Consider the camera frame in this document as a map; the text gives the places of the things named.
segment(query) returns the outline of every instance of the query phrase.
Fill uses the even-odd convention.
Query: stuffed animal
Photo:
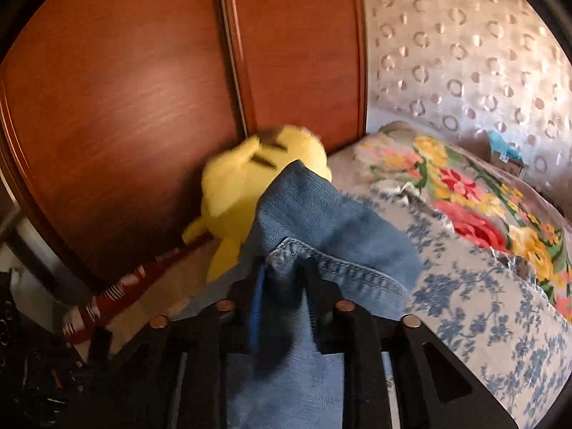
[[[285,125],[262,139],[254,135],[207,163],[202,172],[201,217],[182,234],[187,244],[206,231],[221,239],[207,281],[238,262],[258,199],[282,169],[297,159],[317,175],[332,180],[319,138],[293,125]]]

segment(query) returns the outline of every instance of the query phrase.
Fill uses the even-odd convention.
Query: blue denim fabric
[[[300,161],[261,197],[240,262],[193,300],[181,318],[222,299],[263,258],[261,348],[228,358],[229,428],[341,427],[343,357],[322,356],[311,333],[294,265],[313,258],[322,278],[374,315],[398,319],[423,266],[410,239],[372,209],[341,195]],[[265,337],[283,337],[281,349]]]

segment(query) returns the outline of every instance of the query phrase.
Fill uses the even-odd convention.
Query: wardrobe door
[[[1,66],[3,171],[50,246],[110,283],[181,243],[242,138],[219,0],[46,0]]]
[[[364,131],[363,0],[224,0],[250,133],[298,124],[327,150]]]

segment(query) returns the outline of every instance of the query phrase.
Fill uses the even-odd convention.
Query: floral blanket
[[[531,277],[572,322],[572,232],[554,207],[524,182],[469,152],[427,134],[390,124],[355,146],[369,181],[411,183],[425,202],[446,214],[455,231],[481,248],[525,258]]]

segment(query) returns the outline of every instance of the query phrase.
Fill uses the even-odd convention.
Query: blue floral pattern
[[[341,189],[405,232],[424,262],[408,312],[421,317],[522,429],[544,416],[572,372],[572,326],[537,287],[457,236],[411,196]],[[407,206],[392,211],[396,204]]]

